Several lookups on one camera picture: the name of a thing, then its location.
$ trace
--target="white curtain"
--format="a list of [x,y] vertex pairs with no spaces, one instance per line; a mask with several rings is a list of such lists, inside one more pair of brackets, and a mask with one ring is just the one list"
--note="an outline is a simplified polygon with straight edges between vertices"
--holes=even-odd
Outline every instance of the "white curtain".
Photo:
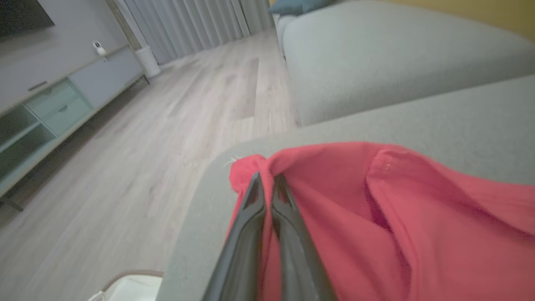
[[268,0],[125,0],[159,64],[273,27]]

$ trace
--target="red shirt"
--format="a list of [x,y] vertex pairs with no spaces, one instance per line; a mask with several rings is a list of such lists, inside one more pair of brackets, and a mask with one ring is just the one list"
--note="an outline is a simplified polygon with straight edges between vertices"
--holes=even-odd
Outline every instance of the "red shirt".
[[234,214],[256,171],[268,202],[260,300],[280,300],[269,212],[280,173],[340,301],[535,300],[533,186],[464,175],[400,146],[312,145],[236,161]]

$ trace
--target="light wood flooring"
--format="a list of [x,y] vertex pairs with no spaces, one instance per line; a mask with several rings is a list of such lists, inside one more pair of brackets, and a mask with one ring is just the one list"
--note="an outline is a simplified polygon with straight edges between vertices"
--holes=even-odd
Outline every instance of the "light wood flooring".
[[205,167],[297,127],[291,99],[274,30],[133,86],[19,183],[23,212],[0,208],[0,300],[85,301],[124,270],[165,271]]

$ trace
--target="television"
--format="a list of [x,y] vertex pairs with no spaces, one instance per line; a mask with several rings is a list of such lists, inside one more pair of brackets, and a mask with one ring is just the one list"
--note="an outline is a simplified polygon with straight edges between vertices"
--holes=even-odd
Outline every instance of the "television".
[[11,37],[38,31],[54,22],[37,0],[0,0],[0,36]]

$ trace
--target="tv stand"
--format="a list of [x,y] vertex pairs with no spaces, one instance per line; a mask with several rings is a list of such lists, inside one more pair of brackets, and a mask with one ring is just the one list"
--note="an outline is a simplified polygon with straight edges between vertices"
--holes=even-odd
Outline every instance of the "tv stand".
[[82,124],[140,79],[150,84],[126,45],[0,112],[0,202],[22,210],[7,193]]

